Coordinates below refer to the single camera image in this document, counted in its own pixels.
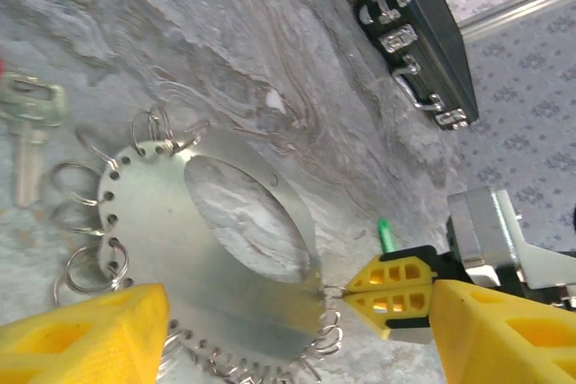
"circular metal plate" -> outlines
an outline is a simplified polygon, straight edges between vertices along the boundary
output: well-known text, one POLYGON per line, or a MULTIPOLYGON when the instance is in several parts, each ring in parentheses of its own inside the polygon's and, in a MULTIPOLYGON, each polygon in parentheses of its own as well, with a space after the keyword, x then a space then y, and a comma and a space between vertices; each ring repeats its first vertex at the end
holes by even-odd
POLYGON ((115 156, 118 170, 108 166, 101 178, 101 221, 106 227, 116 219, 103 238, 101 268, 122 260, 108 246, 116 237, 128 249, 127 277, 138 284, 163 283, 172 318, 194 337, 262 366, 293 362, 316 336, 323 311, 314 224, 302 199, 251 146, 227 131, 210 129, 197 146, 173 156, 162 141, 140 146, 145 156, 127 147, 115 156), (274 195, 308 248, 304 281, 266 278, 224 248, 185 185, 185 165, 195 156, 235 166, 274 195), (109 192, 111 201, 104 199, 109 192))

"briefcase handle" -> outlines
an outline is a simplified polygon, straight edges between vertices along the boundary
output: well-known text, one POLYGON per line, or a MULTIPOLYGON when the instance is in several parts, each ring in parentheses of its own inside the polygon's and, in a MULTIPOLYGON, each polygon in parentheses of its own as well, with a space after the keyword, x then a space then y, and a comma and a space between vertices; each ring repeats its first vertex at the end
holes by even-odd
POLYGON ((416 76, 420 72, 420 64, 414 59, 413 56, 410 54, 405 55, 402 57, 404 62, 406 62, 405 67, 397 67, 392 71, 392 78, 396 82, 396 84, 400 87, 402 92, 406 95, 409 101, 419 110, 424 112, 441 112, 444 110, 444 102, 440 98, 439 94, 431 94, 428 98, 430 99, 431 103, 421 103, 414 94, 414 91, 408 84, 408 82, 404 79, 404 75, 411 75, 416 76))

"chrome hinge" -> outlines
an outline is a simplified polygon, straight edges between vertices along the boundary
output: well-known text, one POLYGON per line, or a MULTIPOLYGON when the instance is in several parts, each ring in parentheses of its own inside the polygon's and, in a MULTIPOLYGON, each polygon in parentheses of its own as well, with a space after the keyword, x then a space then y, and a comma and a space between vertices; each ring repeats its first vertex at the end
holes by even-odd
MULTIPOLYGON (((391 9, 388 6, 388 2, 386 0, 372 0, 378 4, 378 8, 380 9, 380 16, 378 17, 378 21, 381 24, 389 24, 395 20, 398 20, 401 15, 397 9, 391 9)), ((400 8, 406 7, 412 0, 396 0, 396 3, 400 8)), ((358 18, 362 24, 373 24, 374 19, 370 15, 368 11, 368 6, 363 5, 358 12, 358 18)))
POLYGON ((465 128, 469 125, 468 118, 462 108, 438 114, 436 116, 436 122, 440 126, 450 126, 452 129, 465 128))
POLYGON ((409 24, 404 24, 395 31, 390 31, 379 38, 380 43, 388 53, 394 53, 399 49, 408 47, 418 39, 414 28, 409 24))
POLYGON ((388 6, 388 2, 386 0, 372 0, 378 4, 378 8, 380 8, 380 16, 378 20, 381 24, 389 24, 395 20, 400 18, 400 13, 397 9, 391 9, 388 6))
POLYGON ((441 112, 442 110, 444 110, 445 105, 444 102, 442 101, 442 98, 440 98, 439 94, 431 94, 428 96, 428 99, 432 103, 421 103, 418 100, 418 98, 414 94, 414 91, 402 76, 404 75, 416 76, 421 70, 420 64, 410 54, 403 56, 402 60, 406 62, 406 66, 394 69, 392 71, 392 78, 394 79, 396 84, 400 87, 402 92, 406 95, 406 97, 408 97, 412 105, 414 105, 414 107, 418 108, 419 110, 425 112, 441 112))

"black briefcase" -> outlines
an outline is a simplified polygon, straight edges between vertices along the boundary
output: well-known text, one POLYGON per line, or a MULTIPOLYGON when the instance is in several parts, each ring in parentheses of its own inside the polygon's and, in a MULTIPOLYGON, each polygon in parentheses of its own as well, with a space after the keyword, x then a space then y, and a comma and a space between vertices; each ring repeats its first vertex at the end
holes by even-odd
POLYGON ((414 106, 443 129, 478 119, 462 33, 446 0, 356 0, 356 17, 414 106))

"yellow plastic block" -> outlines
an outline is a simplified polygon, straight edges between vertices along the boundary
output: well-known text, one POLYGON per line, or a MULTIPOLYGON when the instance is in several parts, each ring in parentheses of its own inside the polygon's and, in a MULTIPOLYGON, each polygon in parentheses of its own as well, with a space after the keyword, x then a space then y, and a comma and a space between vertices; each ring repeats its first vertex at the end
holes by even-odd
POLYGON ((428 315, 432 284, 397 290, 370 291, 344 297, 346 304, 382 339, 390 335, 389 319, 421 318, 428 315))
POLYGON ((2 384, 153 384, 164 287, 139 285, 0 327, 2 384))
POLYGON ((350 293, 380 291, 430 284, 437 276, 415 256, 380 262, 375 256, 346 286, 350 293))
POLYGON ((436 281, 429 315, 449 384, 576 383, 576 314, 436 281))

